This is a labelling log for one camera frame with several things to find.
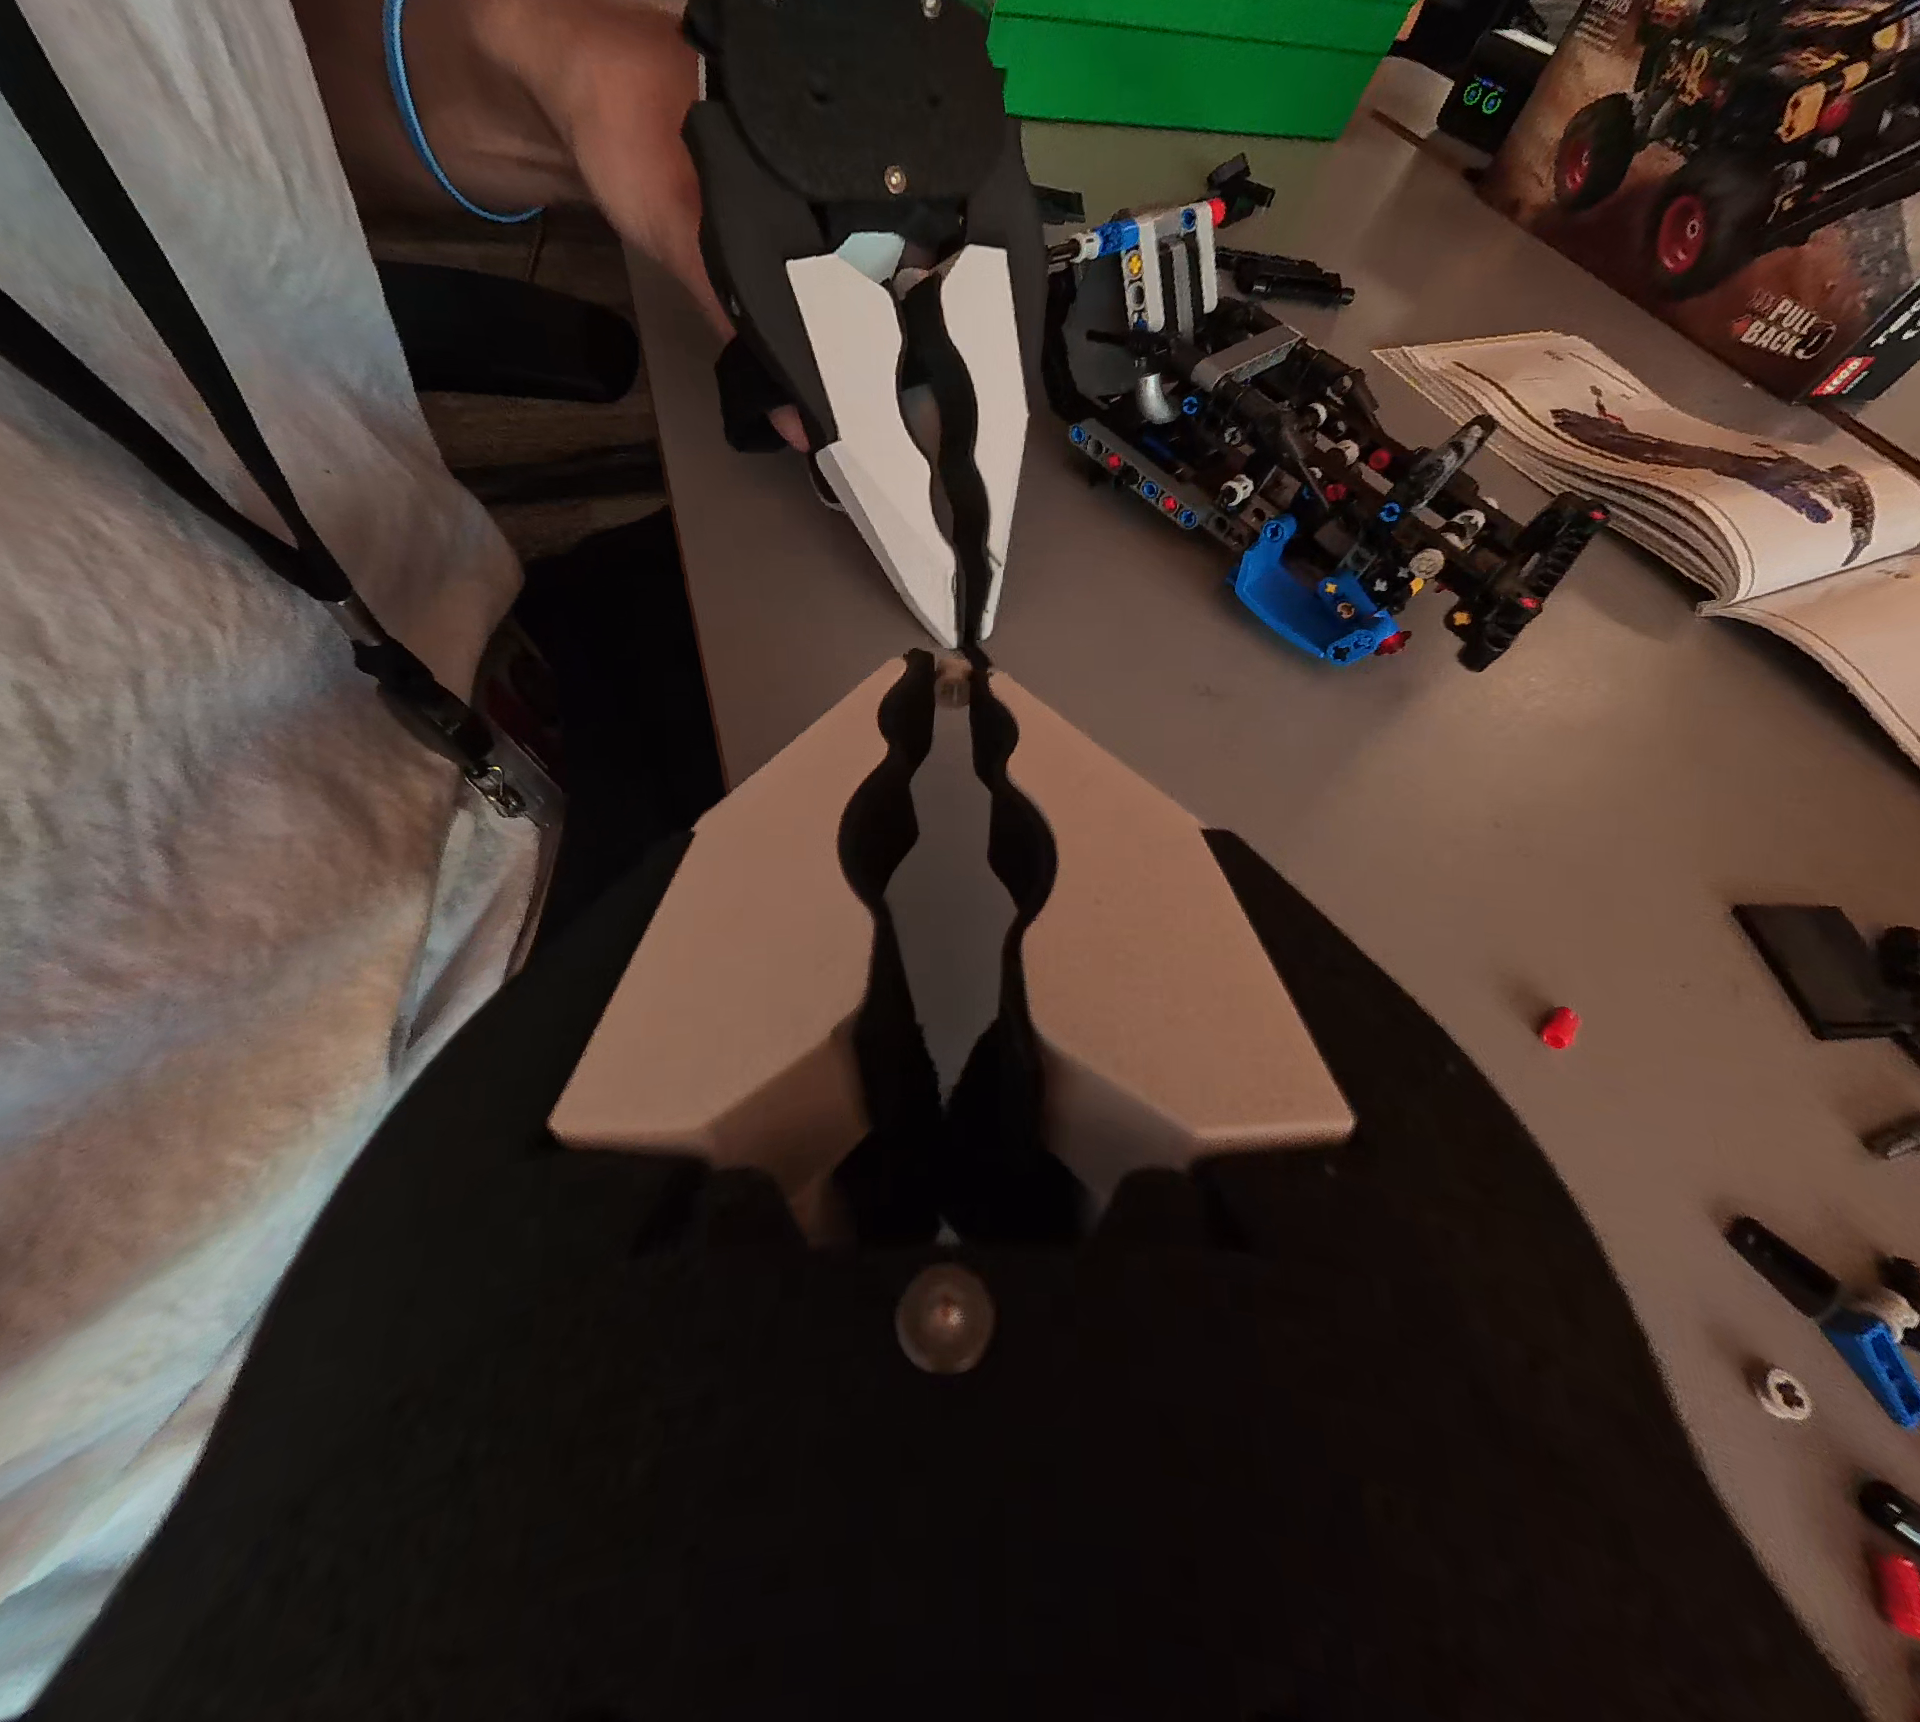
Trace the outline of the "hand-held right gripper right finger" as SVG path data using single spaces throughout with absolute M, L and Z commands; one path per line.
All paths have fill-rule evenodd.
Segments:
M 989 664 L 968 673 L 986 865 L 1013 914 L 965 1066 L 965 1151 L 1010 1192 L 1329 1148 L 1356 1110 L 1205 823 Z

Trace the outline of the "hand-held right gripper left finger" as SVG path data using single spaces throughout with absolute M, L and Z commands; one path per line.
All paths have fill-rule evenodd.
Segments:
M 890 886 L 921 839 L 938 661 L 884 661 L 705 813 L 548 1129 L 759 1172 L 804 1230 L 925 1244 L 942 1100 Z

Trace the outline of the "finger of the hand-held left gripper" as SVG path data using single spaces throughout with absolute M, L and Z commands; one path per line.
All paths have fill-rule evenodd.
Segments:
M 942 651 L 959 648 L 959 561 L 933 497 L 934 462 L 900 406 L 900 233 L 850 233 L 793 258 L 794 295 L 832 437 L 820 448 L 837 504 L 902 606 Z
M 1031 430 L 1013 269 L 963 245 L 902 302 L 902 411 L 925 456 L 933 539 L 929 622 L 944 648 L 996 630 Z

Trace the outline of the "black and blue lego car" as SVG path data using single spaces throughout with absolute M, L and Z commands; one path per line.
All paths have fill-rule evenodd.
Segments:
M 1295 651 L 1336 670 L 1399 654 L 1431 592 L 1460 666 L 1486 671 L 1610 524 L 1574 491 L 1531 518 L 1503 510 L 1472 472 L 1495 417 L 1409 446 L 1366 372 L 1278 315 L 1308 302 L 1236 294 L 1216 249 L 1252 249 L 1229 233 L 1276 199 L 1245 153 L 1198 198 L 1098 223 L 1074 192 L 1036 196 L 1042 386 L 1087 476 L 1230 552 L 1239 606 Z

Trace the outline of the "black lego connector piece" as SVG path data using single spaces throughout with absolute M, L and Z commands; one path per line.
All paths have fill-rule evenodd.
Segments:
M 1304 255 L 1222 245 L 1215 252 L 1215 266 L 1230 280 L 1232 290 L 1251 302 L 1345 309 L 1356 299 L 1356 290 L 1338 272 Z

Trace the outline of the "scattered small lego pieces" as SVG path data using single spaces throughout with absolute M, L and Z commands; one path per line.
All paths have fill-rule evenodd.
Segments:
M 1916 1429 L 1820 1332 L 1887 1319 L 1916 1370 L 1916 1155 L 1854 1131 L 1856 1058 L 1776 1030 L 1661 1033 L 1617 1058 L 1568 1007 L 1534 1037 L 1567 1074 L 1567 1176 L 1648 1323 L 1710 1480 L 1816 1641 L 1860 1684 L 1916 1662 Z

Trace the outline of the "black square lego panel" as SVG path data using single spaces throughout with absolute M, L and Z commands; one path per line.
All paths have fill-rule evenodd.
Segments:
M 1916 925 L 1869 937 L 1830 903 L 1738 903 L 1733 915 L 1815 1037 L 1916 1040 Z

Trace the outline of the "lego instruction booklet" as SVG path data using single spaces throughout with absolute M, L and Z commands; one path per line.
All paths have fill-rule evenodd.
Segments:
M 1851 435 L 1789 443 L 1663 400 L 1594 342 L 1519 334 L 1391 344 L 1380 365 L 1551 493 L 1702 590 L 1702 615 L 1818 664 L 1918 760 L 1918 482 Z

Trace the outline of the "lego set box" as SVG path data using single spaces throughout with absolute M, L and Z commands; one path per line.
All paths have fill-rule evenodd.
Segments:
M 1584 0 L 1478 192 L 1783 400 L 1879 400 L 1918 349 L 1918 0 Z

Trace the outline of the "small blue lego beam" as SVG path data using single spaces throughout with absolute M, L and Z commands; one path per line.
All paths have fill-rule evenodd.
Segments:
M 1918 1375 L 1895 1325 L 1880 1313 L 1844 1305 L 1820 1323 L 1822 1336 L 1903 1429 L 1918 1429 Z

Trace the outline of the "person's left hand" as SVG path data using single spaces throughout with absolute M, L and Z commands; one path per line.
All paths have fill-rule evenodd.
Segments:
M 406 0 L 420 121 L 454 188 L 497 213 L 591 205 L 723 339 L 685 124 L 700 68 L 646 0 Z

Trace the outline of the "blue wristband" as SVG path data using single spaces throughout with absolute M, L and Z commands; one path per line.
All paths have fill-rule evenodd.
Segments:
M 397 119 L 401 134 L 406 145 L 412 149 L 425 174 L 428 174 L 434 186 L 448 198 L 459 210 L 469 213 L 478 221 L 488 221 L 492 225 L 522 225 L 530 221 L 540 221 L 546 213 L 546 207 L 537 203 L 520 210 L 492 210 L 487 203 L 469 198 L 465 190 L 451 177 L 445 170 L 443 159 L 432 148 L 428 134 L 422 125 L 420 106 L 416 100 L 412 73 L 408 65 L 406 52 L 406 13 L 410 0 L 382 0 L 380 6 L 380 44 L 382 44 L 382 68 L 387 73 L 389 90 L 397 108 Z

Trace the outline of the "black device with green lights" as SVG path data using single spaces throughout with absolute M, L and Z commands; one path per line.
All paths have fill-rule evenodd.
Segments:
M 1553 41 L 1517 26 L 1485 29 L 1438 108 L 1435 131 L 1492 157 L 1509 140 L 1554 52 Z

